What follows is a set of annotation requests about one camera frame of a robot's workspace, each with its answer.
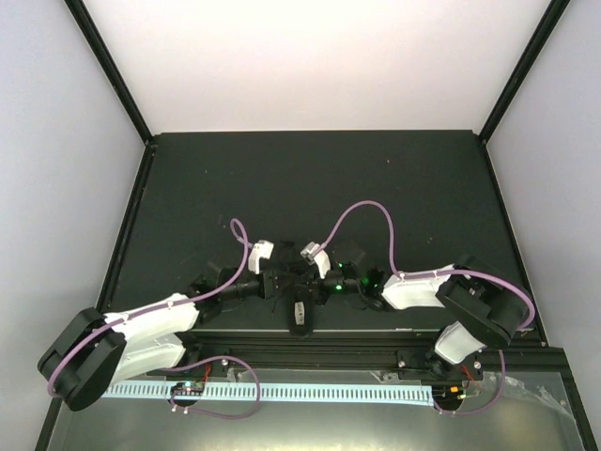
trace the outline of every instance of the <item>white sticker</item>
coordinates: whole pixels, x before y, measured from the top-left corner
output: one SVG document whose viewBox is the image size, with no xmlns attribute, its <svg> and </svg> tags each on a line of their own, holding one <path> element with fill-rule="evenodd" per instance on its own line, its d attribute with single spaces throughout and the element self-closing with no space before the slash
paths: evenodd
<svg viewBox="0 0 601 451">
<path fill-rule="evenodd" d="M 303 303 L 295 303 L 294 304 L 294 318 L 297 322 L 297 326 L 304 325 L 304 304 Z"/>
</svg>

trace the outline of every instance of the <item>black metal frame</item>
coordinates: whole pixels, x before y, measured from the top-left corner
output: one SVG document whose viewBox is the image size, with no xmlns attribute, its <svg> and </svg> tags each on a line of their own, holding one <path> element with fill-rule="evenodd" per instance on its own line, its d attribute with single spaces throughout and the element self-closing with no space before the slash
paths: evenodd
<svg viewBox="0 0 601 451">
<path fill-rule="evenodd" d="M 122 226 L 116 241 L 116 247 L 113 252 L 108 272 L 102 286 L 99 297 L 98 309 L 104 311 L 111 305 L 112 297 L 115 293 L 116 282 L 121 270 L 123 259 L 128 248 L 128 243 L 131 231 L 135 222 L 136 214 L 140 206 L 142 194 L 146 187 L 146 181 L 150 173 L 152 162 L 157 147 L 154 144 L 154 136 L 146 125 L 140 110 L 138 109 L 133 96 L 127 88 L 115 61 L 111 57 L 98 28 L 94 25 L 87 9 L 82 0 L 65 0 L 75 21 L 80 26 L 84 36 L 89 43 L 96 58 L 99 60 L 102 69 L 106 73 L 111 82 L 117 96 L 121 100 L 125 110 L 136 130 L 140 134 L 141 139 L 146 145 L 144 157 L 140 164 L 138 174 L 135 179 L 133 190 L 131 192 L 130 201 L 125 213 Z M 488 170 L 491 178 L 495 182 L 497 198 L 503 215 L 505 224 L 512 237 L 512 244 L 516 254 L 522 279 L 526 288 L 530 289 L 528 277 L 517 248 L 515 236 L 511 228 L 511 223 L 505 209 L 501 191 L 496 183 L 496 177 L 490 163 L 486 143 L 489 141 L 493 132 L 501 122 L 504 113 L 507 111 L 512 99 L 516 95 L 519 87 L 526 78 L 531 69 L 536 57 L 547 42 L 553 28 L 559 21 L 567 7 L 569 0 L 551 0 L 543 18 L 536 27 L 534 34 L 528 43 L 523 55 L 520 57 L 516 68 L 514 69 L 510 79 L 508 80 L 501 96 L 497 100 L 492 112 L 490 113 L 485 126 L 479 134 L 479 140 L 482 144 L 482 150 L 485 155 Z M 508 371 L 539 371 L 539 372 L 559 372 L 562 376 L 563 384 L 568 395 L 572 412 L 577 420 L 578 432 L 587 450 L 596 450 L 597 446 L 594 441 L 591 426 L 586 417 L 586 413 L 582 406 L 582 402 L 578 393 L 578 389 L 574 382 L 570 366 L 567 362 L 563 350 L 547 347 L 547 339 L 543 324 L 537 316 L 536 326 L 541 336 L 541 341 L 533 342 L 530 339 L 517 340 L 516 346 L 513 346 L 505 352 L 505 360 Z M 417 335 L 406 334 L 399 341 L 399 338 L 385 337 L 380 335 L 379 338 L 369 340 L 369 348 L 371 351 L 370 357 L 365 362 L 365 349 L 361 350 L 361 358 L 359 350 L 364 348 L 365 344 L 358 340 L 359 337 L 353 337 L 352 334 L 338 335 L 336 338 L 331 336 L 328 339 L 325 337 L 315 336 L 313 338 L 299 341 L 298 339 L 282 337 L 280 334 L 265 333 L 263 336 L 253 337 L 248 336 L 229 336 L 224 338 L 211 333 L 193 333 L 195 337 L 202 336 L 203 343 L 208 345 L 226 346 L 232 350 L 238 357 L 247 360 L 251 365 L 270 366 L 270 367 L 336 367 L 336 368 L 357 368 L 358 365 L 365 367 L 395 368 L 396 367 L 396 351 L 403 345 L 405 341 L 411 346 L 415 346 L 420 340 L 429 340 L 428 336 L 418 337 Z M 286 354 L 285 362 L 278 362 L 279 357 Z M 499 369 L 498 355 L 496 352 L 484 352 L 481 361 L 485 367 L 490 369 Z M 60 410 L 60 400 L 54 399 L 48 410 L 46 420 L 39 435 L 36 450 L 43 451 L 47 449 L 50 442 L 54 424 Z"/>
</svg>

